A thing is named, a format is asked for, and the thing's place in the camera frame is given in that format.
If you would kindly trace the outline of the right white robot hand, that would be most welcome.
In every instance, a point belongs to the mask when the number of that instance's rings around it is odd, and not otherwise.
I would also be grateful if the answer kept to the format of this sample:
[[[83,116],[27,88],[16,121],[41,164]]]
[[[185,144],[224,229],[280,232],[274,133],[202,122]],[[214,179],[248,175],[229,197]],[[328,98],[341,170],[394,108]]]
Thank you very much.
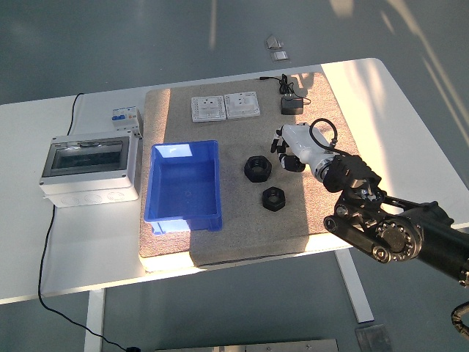
[[[317,128],[312,128],[314,138],[310,135],[310,125],[283,125],[276,130],[270,152],[276,153],[281,166],[290,172],[303,172],[309,165],[311,173],[318,179],[323,179],[334,154],[320,147],[326,145],[325,137]]]

